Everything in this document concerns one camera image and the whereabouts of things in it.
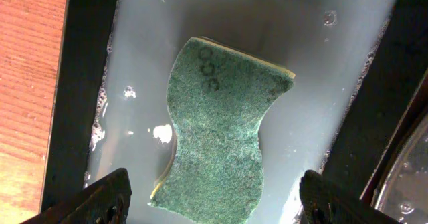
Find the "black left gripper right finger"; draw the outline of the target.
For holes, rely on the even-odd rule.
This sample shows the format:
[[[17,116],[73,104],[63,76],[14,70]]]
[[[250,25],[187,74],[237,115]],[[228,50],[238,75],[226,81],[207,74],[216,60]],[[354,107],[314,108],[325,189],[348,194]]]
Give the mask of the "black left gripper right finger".
[[[313,170],[305,171],[299,194],[309,223],[399,224]]]

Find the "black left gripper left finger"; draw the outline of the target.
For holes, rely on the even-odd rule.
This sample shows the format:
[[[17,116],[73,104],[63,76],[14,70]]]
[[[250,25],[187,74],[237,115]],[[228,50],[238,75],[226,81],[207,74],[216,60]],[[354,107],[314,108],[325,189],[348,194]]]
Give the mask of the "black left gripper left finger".
[[[125,224],[131,195],[128,171],[119,168],[23,224]]]

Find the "green yellow sponge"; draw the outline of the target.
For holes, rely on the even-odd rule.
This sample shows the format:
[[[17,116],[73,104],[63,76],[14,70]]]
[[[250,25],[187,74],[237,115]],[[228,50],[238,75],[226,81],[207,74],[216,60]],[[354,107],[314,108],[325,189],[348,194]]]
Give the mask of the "green yellow sponge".
[[[258,132],[294,74],[203,37],[173,64],[167,110],[177,145],[150,206],[195,223],[245,223],[263,193]]]

